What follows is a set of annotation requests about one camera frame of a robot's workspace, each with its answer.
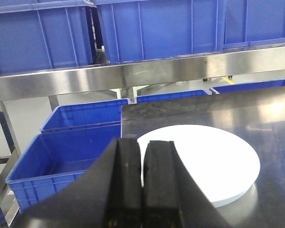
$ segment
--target white circular disc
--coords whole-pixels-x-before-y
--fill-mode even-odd
[[[240,137],[218,128],[175,125],[151,131],[138,139],[142,163],[151,140],[174,141],[189,174],[214,207],[244,195],[260,172],[255,150]]]

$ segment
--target floor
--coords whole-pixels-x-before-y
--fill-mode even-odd
[[[254,81],[265,81],[285,78],[285,71],[272,71],[258,74],[238,75],[231,79],[234,83],[246,83]],[[139,91],[139,95],[151,95],[160,93],[170,93],[185,90],[204,89],[209,94],[209,88],[213,86],[228,85],[229,82],[221,77],[209,79],[207,82],[194,80],[188,82],[177,82],[172,84],[150,86]],[[112,91],[88,92],[71,95],[59,95],[60,105],[70,105],[78,103],[89,103],[104,100],[116,99],[116,93]],[[15,101],[6,101],[0,104],[0,111],[6,109],[9,114],[9,120],[12,125],[12,133],[16,136],[14,140],[16,148],[24,152],[35,135],[39,134],[40,127],[51,113],[50,104],[47,97],[30,98]],[[9,148],[4,141],[4,135],[0,128],[0,155],[8,154]],[[12,192],[3,203],[3,211],[6,213],[14,197]]]

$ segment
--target metal shelf rail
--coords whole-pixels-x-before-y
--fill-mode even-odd
[[[285,43],[225,49],[220,54],[203,53],[153,61],[0,76],[0,102],[48,96],[51,107],[55,108],[58,105],[56,95],[274,70],[285,70]],[[0,200],[7,189],[5,178],[19,155],[19,152],[12,154],[6,169],[0,175]]]

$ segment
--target dark table surface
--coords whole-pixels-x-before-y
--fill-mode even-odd
[[[285,228],[285,86],[125,105],[122,116],[122,137],[198,124],[247,141],[260,158],[259,177],[242,198],[218,210],[236,228]]]

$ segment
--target crate rim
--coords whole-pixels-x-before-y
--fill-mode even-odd
[[[16,13],[25,11],[37,11],[37,10],[50,10],[57,8],[70,8],[70,7],[95,7],[94,3],[88,0],[65,0],[65,1],[50,1],[40,2],[23,5],[9,5],[0,6],[0,14],[3,13]]]

